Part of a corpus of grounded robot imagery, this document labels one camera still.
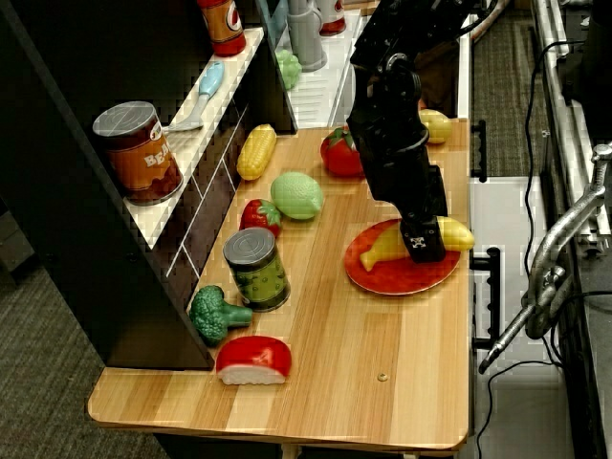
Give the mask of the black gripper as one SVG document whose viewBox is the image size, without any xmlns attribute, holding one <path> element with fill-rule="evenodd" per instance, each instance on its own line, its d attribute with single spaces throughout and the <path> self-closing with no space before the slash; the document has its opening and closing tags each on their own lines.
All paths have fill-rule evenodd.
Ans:
<svg viewBox="0 0 612 459">
<path fill-rule="evenodd" d="M 448 214 L 447 197 L 440 167 L 429 162 L 428 139 L 425 129 L 410 139 L 374 129 L 359 134 L 361 165 L 371 194 L 400 212 L 403 242 L 417 264 L 440 262 L 446 256 L 437 217 L 432 215 Z"/>
</svg>

